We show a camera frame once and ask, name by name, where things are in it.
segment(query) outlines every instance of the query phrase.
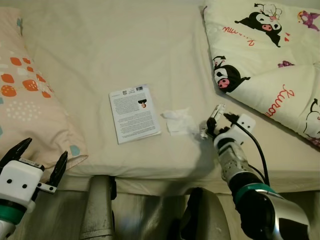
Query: tissue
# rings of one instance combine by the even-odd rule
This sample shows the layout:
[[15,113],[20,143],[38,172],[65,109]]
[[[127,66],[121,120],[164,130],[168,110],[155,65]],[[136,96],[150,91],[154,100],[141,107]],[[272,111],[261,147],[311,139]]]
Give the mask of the tissue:
[[166,126],[171,136],[199,133],[199,129],[192,116],[188,115],[188,111],[188,108],[167,110],[162,114],[166,119]]

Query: cartoon character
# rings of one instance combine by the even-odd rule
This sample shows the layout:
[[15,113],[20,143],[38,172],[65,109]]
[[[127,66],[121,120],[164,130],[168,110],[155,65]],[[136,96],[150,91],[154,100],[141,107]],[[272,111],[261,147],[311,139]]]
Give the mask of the cartoon character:
[[305,133],[310,138],[320,138],[320,108],[317,109],[318,99],[314,99],[310,113],[306,116]]
[[250,77],[241,78],[239,71],[231,65],[222,65],[226,60],[225,56],[216,56],[213,62],[214,80],[224,93],[231,93],[244,80]]
[[298,19],[301,19],[302,24],[307,25],[309,29],[314,29],[319,32],[320,31],[319,28],[316,25],[314,25],[314,20],[319,16],[320,14],[318,13],[313,13],[313,12],[308,13],[307,11],[303,10],[299,12]]
[[255,3],[254,7],[258,8],[259,12],[269,16],[272,20],[279,20],[280,15],[282,14],[282,10],[280,8],[276,8],[276,5],[274,4]]
[[143,99],[143,100],[139,100],[138,103],[141,104],[142,108],[146,108],[147,107],[147,99]]
[[243,24],[252,29],[264,32],[272,42],[278,47],[280,36],[279,33],[282,30],[278,19],[282,10],[276,8],[274,4],[258,4],[255,3],[254,7],[257,11],[252,12],[249,17],[246,17],[240,21],[234,21],[236,24]]
[[282,61],[282,63],[279,63],[278,64],[278,68],[283,68],[283,67],[288,67],[288,66],[294,66],[294,64],[292,64],[291,62],[289,61]]

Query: booklet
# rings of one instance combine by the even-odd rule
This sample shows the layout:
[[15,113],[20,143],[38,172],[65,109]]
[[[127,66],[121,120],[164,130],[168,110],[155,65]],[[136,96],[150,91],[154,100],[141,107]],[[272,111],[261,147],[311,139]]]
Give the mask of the booklet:
[[161,133],[148,85],[109,94],[118,144]]

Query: floor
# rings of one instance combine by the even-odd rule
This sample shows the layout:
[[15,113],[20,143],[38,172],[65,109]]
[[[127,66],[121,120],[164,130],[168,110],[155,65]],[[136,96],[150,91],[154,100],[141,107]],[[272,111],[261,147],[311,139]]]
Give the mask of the floor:
[[[320,240],[320,192],[285,193],[298,203],[310,223],[310,240]],[[230,195],[218,195],[223,206],[232,240],[248,240],[240,227],[240,217]],[[87,193],[58,191],[41,193],[36,209],[22,220],[9,240],[78,240],[86,207]],[[185,196],[157,197],[118,194],[112,202],[117,240],[166,240],[172,220],[185,210]]]

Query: robotic hand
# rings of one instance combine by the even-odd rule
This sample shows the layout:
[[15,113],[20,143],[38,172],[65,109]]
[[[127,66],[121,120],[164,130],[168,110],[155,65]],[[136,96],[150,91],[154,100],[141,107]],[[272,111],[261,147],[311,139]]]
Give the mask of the robotic hand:
[[23,140],[0,160],[0,240],[14,233],[25,212],[33,211],[39,191],[55,193],[66,170],[68,152],[65,151],[49,181],[41,183],[45,167],[21,158],[31,141],[31,138]]
[[[309,221],[305,212],[270,188],[267,165],[257,140],[251,135],[255,120],[246,114],[224,114],[225,105],[216,107],[201,137],[213,138],[221,165],[221,177],[227,182],[236,210],[241,217],[241,228],[254,240],[308,240]],[[224,115],[231,123],[215,132],[219,118]],[[264,176],[248,164],[241,144],[251,137],[261,154]],[[263,181],[252,171],[256,170]]]

